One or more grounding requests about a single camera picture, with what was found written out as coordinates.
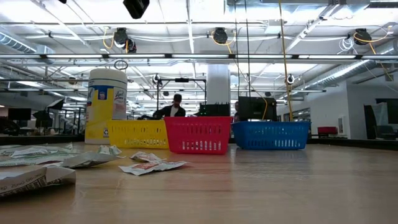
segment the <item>black monitor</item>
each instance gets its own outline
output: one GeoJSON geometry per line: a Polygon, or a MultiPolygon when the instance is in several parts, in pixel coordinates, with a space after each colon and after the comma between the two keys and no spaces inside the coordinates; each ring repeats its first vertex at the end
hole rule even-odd
{"type": "Polygon", "coordinates": [[[30,108],[8,108],[8,119],[17,121],[30,121],[32,109],[30,108]]]}
{"type": "MultiPolygon", "coordinates": [[[[267,111],[264,119],[277,121],[276,100],[274,98],[264,98],[267,103],[267,111]]],[[[263,119],[266,110],[266,102],[261,97],[239,97],[239,118],[241,121],[248,119],[263,119]]]]}

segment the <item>person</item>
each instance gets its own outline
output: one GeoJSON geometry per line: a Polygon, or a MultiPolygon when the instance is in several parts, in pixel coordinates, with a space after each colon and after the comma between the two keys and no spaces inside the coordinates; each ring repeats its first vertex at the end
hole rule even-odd
{"type": "Polygon", "coordinates": [[[154,113],[154,118],[160,119],[163,116],[185,116],[185,110],[180,106],[182,96],[180,94],[174,95],[173,105],[165,106],[154,113]]]}
{"type": "Polygon", "coordinates": [[[239,121],[248,121],[247,119],[241,119],[239,117],[239,102],[238,101],[235,102],[235,110],[236,110],[236,113],[234,115],[234,123],[239,122],[239,121]]]}

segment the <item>fluorescent light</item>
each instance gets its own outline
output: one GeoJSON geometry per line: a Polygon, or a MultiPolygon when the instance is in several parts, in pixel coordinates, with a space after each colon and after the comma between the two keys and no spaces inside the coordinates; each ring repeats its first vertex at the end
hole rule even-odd
{"type": "Polygon", "coordinates": [[[44,89],[44,91],[75,91],[73,89],[44,89]]]}
{"type": "Polygon", "coordinates": [[[28,85],[31,87],[43,87],[42,85],[38,84],[37,82],[27,82],[27,81],[19,81],[19,84],[28,85]]]}
{"type": "Polygon", "coordinates": [[[228,58],[223,54],[172,54],[172,58],[228,58]]]}
{"type": "Polygon", "coordinates": [[[325,90],[294,90],[294,94],[296,93],[323,93],[325,90]]]}
{"type": "Polygon", "coordinates": [[[398,55],[363,55],[362,59],[398,59],[398,55]]]}
{"type": "Polygon", "coordinates": [[[100,51],[106,52],[107,54],[109,54],[108,50],[106,49],[100,49],[100,51]]]}
{"type": "Polygon", "coordinates": [[[39,89],[26,89],[26,88],[24,88],[24,89],[18,89],[18,88],[11,88],[11,89],[7,89],[8,91],[40,91],[39,89]]]}
{"type": "Polygon", "coordinates": [[[62,94],[59,94],[59,93],[56,93],[56,92],[50,92],[51,94],[53,94],[53,95],[55,95],[55,96],[60,96],[60,97],[65,97],[64,95],[62,95],[62,94]]]}
{"type": "Polygon", "coordinates": [[[68,96],[68,97],[73,99],[73,100],[77,100],[77,101],[86,101],[87,100],[87,98],[80,97],[80,96],[68,96]]]}
{"type": "MultiPolygon", "coordinates": [[[[247,57],[250,57],[250,58],[269,58],[269,59],[283,59],[284,58],[284,56],[283,55],[258,55],[258,54],[254,54],[254,55],[244,55],[244,54],[242,54],[242,55],[237,55],[237,58],[247,58],[247,57]]],[[[292,56],[291,55],[286,55],[286,58],[292,58],[292,56]]]]}
{"type": "Polygon", "coordinates": [[[353,59],[356,55],[299,55],[299,59],[353,59]]]}
{"type": "Polygon", "coordinates": [[[164,58],[164,54],[110,54],[110,58],[164,58]]]}
{"type": "Polygon", "coordinates": [[[36,54],[12,54],[12,55],[0,55],[0,58],[40,58],[40,55],[36,54]]]}
{"type": "Polygon", "coordinates": [[[91,54],[91,55],[47,55],[48,58],[102,58],[102,55],[91,54]]]}

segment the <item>white pillar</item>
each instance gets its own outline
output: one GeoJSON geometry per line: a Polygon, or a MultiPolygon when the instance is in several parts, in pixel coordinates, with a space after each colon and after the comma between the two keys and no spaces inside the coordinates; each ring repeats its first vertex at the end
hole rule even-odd
{"type": "Polygon", "coordinates": [[[231,99],[228,64],[207,65],[207,104],[226,104],[231,99]]]}

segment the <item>table surface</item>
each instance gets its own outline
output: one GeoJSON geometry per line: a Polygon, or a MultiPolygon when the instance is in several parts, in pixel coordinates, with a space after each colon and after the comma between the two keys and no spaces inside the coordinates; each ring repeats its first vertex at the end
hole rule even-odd
{"type": "MultiPolygon", "coordinates": [[[[98,146],[74,143],[82,151],[98,146]]],[[[76,185],[0,199],[1,223],[397,223],[398,152],[308,145],[227,155],[153,152],[181,169],[143,176],[125,159],[76,171],[76,185]]],[[[0,172],[40,166],[0,168],[0,172]]]]}

